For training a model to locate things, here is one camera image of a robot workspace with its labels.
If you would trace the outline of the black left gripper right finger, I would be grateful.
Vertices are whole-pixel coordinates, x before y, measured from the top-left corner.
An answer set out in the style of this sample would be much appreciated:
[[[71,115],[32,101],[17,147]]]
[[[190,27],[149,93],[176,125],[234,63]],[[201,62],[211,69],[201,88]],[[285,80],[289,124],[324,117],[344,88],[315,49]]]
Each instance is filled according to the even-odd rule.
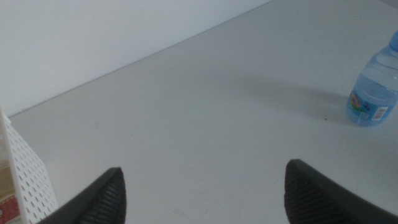
[[[287,163],[284,189],[290,223],[397,224],[397,215],[353,194],[300,159]]]

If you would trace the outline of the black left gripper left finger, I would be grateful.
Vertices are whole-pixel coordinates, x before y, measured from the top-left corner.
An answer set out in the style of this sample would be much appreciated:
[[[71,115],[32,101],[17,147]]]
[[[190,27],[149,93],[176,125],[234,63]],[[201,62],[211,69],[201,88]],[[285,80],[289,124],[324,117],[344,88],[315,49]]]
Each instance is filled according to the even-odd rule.
[[[126,221],[124,174],[112,167],[40,224],[117,224]]]

